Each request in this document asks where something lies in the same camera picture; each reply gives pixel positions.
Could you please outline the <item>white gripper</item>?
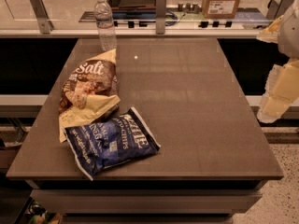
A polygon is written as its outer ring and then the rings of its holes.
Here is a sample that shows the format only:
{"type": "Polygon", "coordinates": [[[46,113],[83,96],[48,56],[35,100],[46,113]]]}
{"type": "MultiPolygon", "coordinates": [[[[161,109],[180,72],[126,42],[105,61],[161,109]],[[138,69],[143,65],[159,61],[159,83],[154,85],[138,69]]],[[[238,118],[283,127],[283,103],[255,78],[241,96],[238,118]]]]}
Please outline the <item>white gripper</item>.
{"type": "Polygon", "coordinates": [[[257,113],[258,121],[273,123],[299,98],[299,0],[257,34],[259,41],[278,43],[278,50],[292,58],[269,72],[257,113]]]}

